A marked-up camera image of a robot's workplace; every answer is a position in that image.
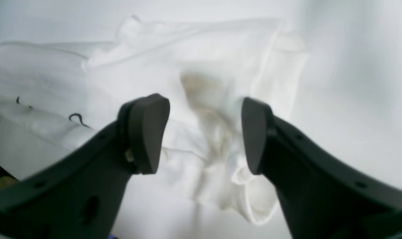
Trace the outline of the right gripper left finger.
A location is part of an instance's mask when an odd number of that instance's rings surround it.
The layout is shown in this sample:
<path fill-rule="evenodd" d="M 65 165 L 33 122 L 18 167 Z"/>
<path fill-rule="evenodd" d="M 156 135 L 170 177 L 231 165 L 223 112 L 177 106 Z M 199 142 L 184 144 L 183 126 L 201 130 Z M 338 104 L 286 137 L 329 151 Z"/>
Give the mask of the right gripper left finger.
<path fill-rule="evenodd" d="M 12 239 L 106 239 L 134 174 L 155 174 L 170 103 L 151 94 L 42 172 L 0 190 L 0 235 Z"/>

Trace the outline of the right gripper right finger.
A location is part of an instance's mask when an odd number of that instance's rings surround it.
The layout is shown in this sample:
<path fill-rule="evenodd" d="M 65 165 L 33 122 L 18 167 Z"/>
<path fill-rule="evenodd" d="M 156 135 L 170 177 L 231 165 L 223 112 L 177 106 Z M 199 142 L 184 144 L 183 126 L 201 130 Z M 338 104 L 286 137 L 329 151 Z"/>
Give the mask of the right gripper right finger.
<path fill-rule="evenodd" d="M 294 239 L 402 239 L 402 190 L 339 161 L 300 130 L 246 97 L 248 167 L 275 187 Z"/>

